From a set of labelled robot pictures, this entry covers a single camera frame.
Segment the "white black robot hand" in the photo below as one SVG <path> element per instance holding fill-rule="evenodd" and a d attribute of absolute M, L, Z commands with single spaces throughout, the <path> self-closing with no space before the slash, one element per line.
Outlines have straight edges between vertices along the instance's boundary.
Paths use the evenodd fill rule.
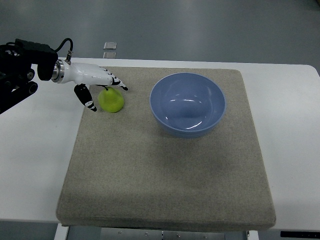
<path fill-rule="evenodd" d="M 74 92 L 80 102 L 92 111 L 97 111 L 92 95 L 87 86 L 96 85 L 105 89 L 118 86 L 127 91 L 127 86 L 106 68 L 96 64 L 68 63 L 66 60 L 58 59 L 53 68 L 51 80 L 57 84 L 74 82 Z"/>

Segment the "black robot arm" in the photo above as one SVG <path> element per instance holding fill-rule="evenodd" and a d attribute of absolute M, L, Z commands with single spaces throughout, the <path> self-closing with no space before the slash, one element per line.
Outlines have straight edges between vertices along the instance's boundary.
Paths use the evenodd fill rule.
<path fill-rule="evenodd" d="M 37 75 L 42 81 L 56 80 L 63 72 L 59 67 L 58 51 L 66 42 L 70 43 L 67 62 L 71 62 L 73 41 L 65 38 L 52 49 L 47 44 L 16 39 L 0 46 L 0 112 L 33 95 L 38 84 L 33 81 Z"/>

